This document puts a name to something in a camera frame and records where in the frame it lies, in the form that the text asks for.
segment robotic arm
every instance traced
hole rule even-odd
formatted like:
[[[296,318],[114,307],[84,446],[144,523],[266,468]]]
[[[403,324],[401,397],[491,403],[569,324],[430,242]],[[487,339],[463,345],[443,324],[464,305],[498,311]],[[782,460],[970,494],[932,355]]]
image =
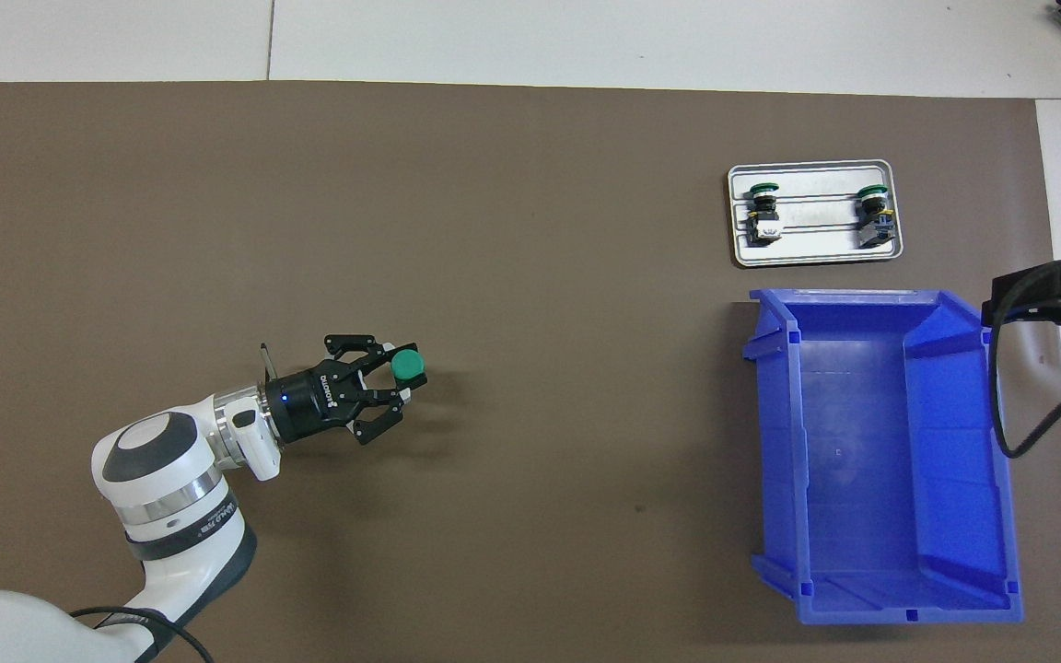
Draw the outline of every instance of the robotic arm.
[[[123,607],[132,612],[109,613],[95,630],[33,596],[0,592],[0,623],[17,613],[16,621],[63,649],[47,659],[29,647],[29,660],[67,660],[70,651],[110,653],[93,660],[156,658],[182,625],[240,581],[256,553],[256,536],[223,471],[246,465],[262,482],[276,477],[283,446],[336,425],[366,444],[400,422],[412,391],[427,383],[416,345],[330,335],[325,348],[318,365],[278,378],[262,346],[265,381],[147,416],[97,443],[93,481],[142,562],[144,588]],[[349,352],[361,356],[346,361]],[[366,374],[384,365],[395,386],[366,387]],[[362,418],[375,408],[381,414]]]

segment white floor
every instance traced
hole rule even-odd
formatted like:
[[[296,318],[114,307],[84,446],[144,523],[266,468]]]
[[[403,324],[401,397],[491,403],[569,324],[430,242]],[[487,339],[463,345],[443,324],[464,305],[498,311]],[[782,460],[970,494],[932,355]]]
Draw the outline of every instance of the white floor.
[[[1021,97],[1061,255],[1044,0],[0,0],[0,81],[425,81]]]

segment green cap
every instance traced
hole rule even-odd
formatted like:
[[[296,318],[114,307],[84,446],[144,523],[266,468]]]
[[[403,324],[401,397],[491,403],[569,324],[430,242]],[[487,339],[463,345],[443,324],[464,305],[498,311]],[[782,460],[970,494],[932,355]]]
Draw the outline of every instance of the green cap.
[[[858,189],[858,197],[863,198],[869,196],[869,194],[871,193],[886,193],[886,192],[887,188],[885,188],[885,186],[883,185],[864,186],[863,189]]]
[[[397,381],[412,381],[417,374],[424,372],[424,357],[414,349],[404,349],[392,357],[392,374]]]

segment silver metal ring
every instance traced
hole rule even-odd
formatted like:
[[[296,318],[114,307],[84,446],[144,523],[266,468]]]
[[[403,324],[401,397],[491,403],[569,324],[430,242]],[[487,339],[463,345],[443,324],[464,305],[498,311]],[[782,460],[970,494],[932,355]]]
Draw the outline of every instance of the silver metal ring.
[[[159,518],[172,516],[204,499],[210,493],[212,488],[220,485],[223,477],[222,471],[214,465],[209,467],[203,474],[198,474],[190,484],[182,486],[179,490],[164,494],[155,501],[136,506],[116,506],[117,516],[126,525],[144,525],[153,523]]]

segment black cable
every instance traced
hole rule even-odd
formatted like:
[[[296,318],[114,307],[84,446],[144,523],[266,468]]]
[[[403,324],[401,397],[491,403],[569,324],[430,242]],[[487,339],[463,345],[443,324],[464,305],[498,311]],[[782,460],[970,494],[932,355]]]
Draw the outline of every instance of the black cable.
[[[1061,260],[1045,263],[1041,267],[1031,269],[1026,276],[1019,278],[1017,282],[1014,282],[1006,291],[1005,297],[1002,298],[1002,302],[997,306],[997,311],[994,311],[993,314],[993,328],[991,328],[989,335],[989,406],[993,411],[993,432],[997,437],[997,446],[1002,449],[1002,453],[1006,454],[1006,457],[1020,457],[1031,448],[1034,448],[1040,437],[1049,431],[1051,425],[1061,418],[1060,402],[1036,425],[1030,434],[1026,436],[1026,440],[1017,446],[1017,449],[1010,449],[1006,441],[1006,428],[1002,423],[1002,403],[999,402],[1002,391],[999,391],[997,382],[997,346],[1002,336],[1002,328],[1007,324],[1006,316],[1013,310],[1015,302],[1017,302],[1019,297],[1023,296],[1024,291],[1030,289],[1036,282],[1043,280],[1044,277],[1053,273],[1061,273]]]
[[[193,646],[195,651],[198,651],[198,656],[206,663],[215,663],[215,659],[211,658],[211,653],[207,651],[207,647],[203,646],[198,639],[195,639],[191,633],[189,633],[182,626],[176,625],[176,623],[171,622],[168,617],[163,616],[163,613],[157,610],[152,610],[149,608],[126,608],[123,605],[97,605],[93,608],[81,608],[80,610],[73,610],[68,612],[72,617],[84,617],[85,614],[112,614],[115,612],[122,614],[134,614],[135,617],[146,617],[151,622],[156,622],[159,625],[166,626],[166,628],[173,630],[177,633],[178,638],[181,638],[187,645]]]

